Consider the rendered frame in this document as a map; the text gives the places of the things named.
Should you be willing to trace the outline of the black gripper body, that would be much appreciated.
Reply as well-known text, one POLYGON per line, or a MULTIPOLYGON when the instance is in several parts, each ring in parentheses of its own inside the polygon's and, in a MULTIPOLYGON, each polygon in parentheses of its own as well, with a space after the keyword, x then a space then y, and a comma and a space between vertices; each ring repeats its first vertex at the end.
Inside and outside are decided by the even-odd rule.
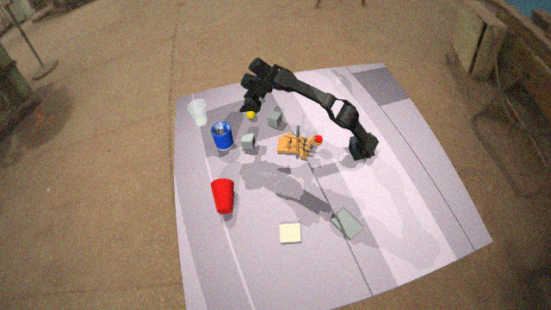
POLYGON ((258 111, 260 111, 261 102, 259 102, 259 99, 260 98, 264 99, 265 94, 267 94, 268 92, 271 93, 273 90, 266 85, 263 78, 261 78, 259 82, 260 82, 260 86, 257 88, 255 92, 253 92, 254 96, 248 95, 245 98, 245 106, 250 108, 254 113, 257 113, 258 111))

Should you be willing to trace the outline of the blue mug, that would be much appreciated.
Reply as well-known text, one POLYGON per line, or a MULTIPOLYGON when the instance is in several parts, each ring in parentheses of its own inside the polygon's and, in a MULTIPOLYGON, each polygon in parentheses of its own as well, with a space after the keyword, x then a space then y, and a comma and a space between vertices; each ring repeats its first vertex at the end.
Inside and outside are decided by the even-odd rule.
POLYGON ((232 131, 226 121, 216 122, 211 128, 211 133, 218 149, 225 151, 232 147, 232 131))

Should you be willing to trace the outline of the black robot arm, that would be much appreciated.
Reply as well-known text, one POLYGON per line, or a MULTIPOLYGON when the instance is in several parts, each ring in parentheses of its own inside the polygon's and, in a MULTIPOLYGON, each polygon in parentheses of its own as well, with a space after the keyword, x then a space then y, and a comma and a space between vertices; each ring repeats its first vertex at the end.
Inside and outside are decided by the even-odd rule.
POLYGON ((249 65, 249 70, 258 75, 255 77, 252 74, 245 73, 241 85, 250 92, 255 92, 260 86, 260 79, 263 78, 268 87, 275 90, 284 90, 287 92, 299 93, 314 102, 318 103, 322 108, 327 111, 330 119, 342 128, 349 129, 357 138, 356 149, 359 155, 363 155, 366 158, 371 159, 373 152, 379 144, 379 140, 371 133, 367 133, 364 127, 359 122, 359 114, 356 111, 356 107, 348 102, 348 100, 337 99, 331 93, 324 93, 323 91, 306 84, 296 78, 296 76, 288 69, 274 64, 269 66, 266 62, 260 58, 254 59, 249 65), (280 69, 280 71, 278 71, 280 69), (343 107, 340 109, 337 117, 335 118, 331 107, 335 101, 342 101, 343 107))

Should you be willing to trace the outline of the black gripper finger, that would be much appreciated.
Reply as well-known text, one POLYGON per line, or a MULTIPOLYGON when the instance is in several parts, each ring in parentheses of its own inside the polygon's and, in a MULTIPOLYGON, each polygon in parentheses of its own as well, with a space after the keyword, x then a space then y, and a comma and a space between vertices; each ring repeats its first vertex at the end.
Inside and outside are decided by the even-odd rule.
POLYGON ((244 106, 242 108, 240 108, 239 112, 247 112, 247 111, 252 111, 250 108, 248 108, 247 106, 245 106, 245 102, 244 102, 244 106))
POLYGON ((254 95, 254 93, 250 92, 251 89, 247 90, 245 95, 244 95, 244 98, 246 98, 248 95, 254 95))

